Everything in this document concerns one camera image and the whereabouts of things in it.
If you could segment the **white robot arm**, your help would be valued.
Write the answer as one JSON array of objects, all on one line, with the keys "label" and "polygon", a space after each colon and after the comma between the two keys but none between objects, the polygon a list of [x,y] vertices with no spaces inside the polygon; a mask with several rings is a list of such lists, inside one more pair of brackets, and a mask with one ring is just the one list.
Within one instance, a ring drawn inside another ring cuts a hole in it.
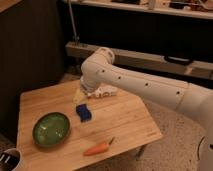
[{"label": "white robot arm", "polygon": [[197,171],[213,171],[213,90],[185,81],[114,66],[110,48],[100,47],[81,65],[80,88],[94,92],[102,83],[151,100],[189,117],[202,126],[205,142]]}]

